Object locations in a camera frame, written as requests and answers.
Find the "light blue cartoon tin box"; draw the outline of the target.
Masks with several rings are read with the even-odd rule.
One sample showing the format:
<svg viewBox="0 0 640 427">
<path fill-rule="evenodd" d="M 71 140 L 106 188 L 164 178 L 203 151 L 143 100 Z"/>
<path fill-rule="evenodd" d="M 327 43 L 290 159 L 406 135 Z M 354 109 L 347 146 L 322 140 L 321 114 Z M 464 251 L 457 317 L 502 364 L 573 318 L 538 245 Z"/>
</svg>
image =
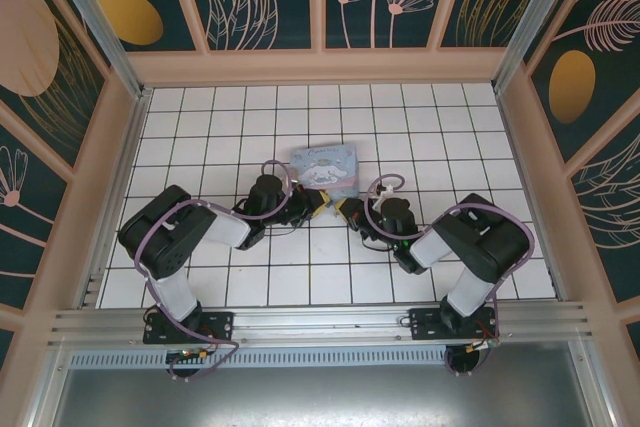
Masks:
<svg viewBox="0 0 640 427">
<path fill-rule="evenodd" d="M 359 161 L 354 144 L 294 150 L 290 168 L 305 188 L 321 190 L 332 201 L 359 195 Z"/>
</svg>

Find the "grey metal sheet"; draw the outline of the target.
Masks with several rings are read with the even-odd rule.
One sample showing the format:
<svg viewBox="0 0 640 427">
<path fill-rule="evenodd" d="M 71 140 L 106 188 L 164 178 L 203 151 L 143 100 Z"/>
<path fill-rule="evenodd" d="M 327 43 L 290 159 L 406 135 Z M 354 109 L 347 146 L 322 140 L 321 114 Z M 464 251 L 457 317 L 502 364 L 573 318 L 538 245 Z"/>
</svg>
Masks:
<svg viewBox="0 0 640 427">
<path fill-rule="evenodd" d="M 54 427 L 594 427 L 573 379 L 436 366 L 74 371 Z"/>
</svg>

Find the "aluminium mounting rail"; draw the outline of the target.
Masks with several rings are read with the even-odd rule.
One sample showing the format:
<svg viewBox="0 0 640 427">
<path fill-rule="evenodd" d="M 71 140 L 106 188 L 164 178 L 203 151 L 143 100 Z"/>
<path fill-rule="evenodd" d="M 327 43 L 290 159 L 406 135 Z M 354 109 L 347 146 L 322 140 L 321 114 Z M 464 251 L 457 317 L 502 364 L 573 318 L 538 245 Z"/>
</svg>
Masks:
<svg viewBox="0 0 640 427">
<path fill-rule="evenodd" d="M 233 308 L 232 339 L 246 348 L 407 345 L 400 325 L 410 304 L 338 307 Z M 572 341 L 593 328 L 578 302 L 502 301 L 497 304 L 500 338 L 508 342 Z M 50 348 L 141 348 L 144 310 L 81 309 L 55 314 Z"/>
</svg>

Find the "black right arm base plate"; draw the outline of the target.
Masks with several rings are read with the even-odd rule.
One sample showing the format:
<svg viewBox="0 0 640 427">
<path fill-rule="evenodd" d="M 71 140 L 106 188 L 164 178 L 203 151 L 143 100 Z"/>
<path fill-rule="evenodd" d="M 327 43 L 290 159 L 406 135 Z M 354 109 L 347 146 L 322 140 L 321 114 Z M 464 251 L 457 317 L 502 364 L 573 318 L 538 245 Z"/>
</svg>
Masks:
<svg viewBox="0 0 640 427">
<path fill-rule="evenodd" d="M 469 317 L 454 310 L 415 308 L 409 310 L 413 340 L 465 340 L 496 336 L 495 310 L 481 307 Z"/>
</svg>

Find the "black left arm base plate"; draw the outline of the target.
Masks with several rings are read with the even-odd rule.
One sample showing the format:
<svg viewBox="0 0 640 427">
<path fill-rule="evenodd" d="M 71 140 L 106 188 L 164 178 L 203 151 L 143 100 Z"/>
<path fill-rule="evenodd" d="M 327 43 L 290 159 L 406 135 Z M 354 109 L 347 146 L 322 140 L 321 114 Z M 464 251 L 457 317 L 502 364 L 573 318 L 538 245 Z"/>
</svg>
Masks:
<svg viewBox="0 0 640 427">
<path fill-rule="evenodd" d="M 208 338 L 230 340 L 233 331 L 234 314 L 231 312 L 196 311 L 182 322 L 187 329 Z M 154 311 L 144 317 L 142 342 L 146 345 L 204 345 L 202 339 L 187 335 L 177 328 L 164 313 Z"/>
</svg>

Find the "aluminium side rail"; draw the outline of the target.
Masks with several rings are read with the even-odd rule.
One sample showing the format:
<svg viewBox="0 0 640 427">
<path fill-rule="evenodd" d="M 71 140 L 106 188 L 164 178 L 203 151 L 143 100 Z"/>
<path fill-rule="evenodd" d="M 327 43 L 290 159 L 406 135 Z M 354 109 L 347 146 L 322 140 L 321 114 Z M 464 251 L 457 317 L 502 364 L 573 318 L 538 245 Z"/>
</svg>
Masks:
<svg viewBox="0 0 640 427">
<path fill-rule="evenodd" d="M 513 274 L 521 299 L 556 301 L 566 298 L 554 252 L 550 215 L 558 180 L 557 155 L 538 102 L 529 92 L 511 92 L 498 98 L 509 145 L 524 191 L 536 246 L 532 258 Z"/>
<path fill-rule="evenodd" d="M 123 132 L 118 155 L 107 184 L 107 190 L 100 204 L 101 210 L 72 303 L 73 310 L 84 308 L 85 297 L 89 292 L 92 279 L 95 276 L 101 279 L 103 271 L 107 267 L 108 256 L 111 252 L 111 242 L 115 237 L 115 231 L 120 219 L 125 191 L 133 169 L 133 158 L 141 138 L 152 94 L 153 90 L 151 88 L 144 87 L 140 95 L 132 103 L 131 114 Z"/>
</svg>

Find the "aluminium frame post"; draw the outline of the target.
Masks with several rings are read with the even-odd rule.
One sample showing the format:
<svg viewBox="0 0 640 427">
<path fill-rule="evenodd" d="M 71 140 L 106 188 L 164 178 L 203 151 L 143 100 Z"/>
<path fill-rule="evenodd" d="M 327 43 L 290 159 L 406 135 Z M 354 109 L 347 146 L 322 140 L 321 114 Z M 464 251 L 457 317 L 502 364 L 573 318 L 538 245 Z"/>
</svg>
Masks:
<svg viewBox="0 0 640 427">
<path fill-rule="evenodd" d="M 97 0 L 73 0 L 127 91 L 136 99 L 147 93 Z"/>
<path fill-rule="evenodd" d="M 530 0 L 492 79 L 493 91 L 497 97 L 508 87 L 556 1 Z"/>
</svg>

